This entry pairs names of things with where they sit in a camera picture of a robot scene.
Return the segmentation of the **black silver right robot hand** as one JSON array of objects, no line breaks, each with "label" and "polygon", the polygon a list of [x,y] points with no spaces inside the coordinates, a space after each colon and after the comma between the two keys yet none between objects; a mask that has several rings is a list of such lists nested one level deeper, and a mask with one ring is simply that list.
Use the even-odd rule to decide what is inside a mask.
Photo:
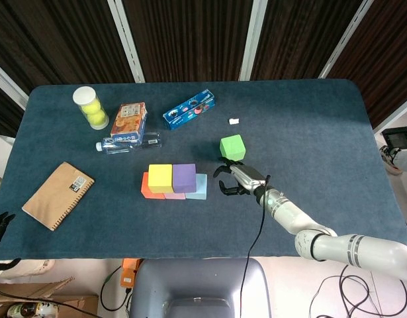
[{"label": "black silver right robot hand", "polygon": [[213,173],[216,178],[220,173],[230,174],[237,182],[236,187],[226,187],[222,180],[219,187],[224,195],[255,195],[260,198],[267,188],[269,176],[264,177],[256,169],[245,165],[243,162],[234,161],[225,157],[220,157],[224,163],[217,167]]}]

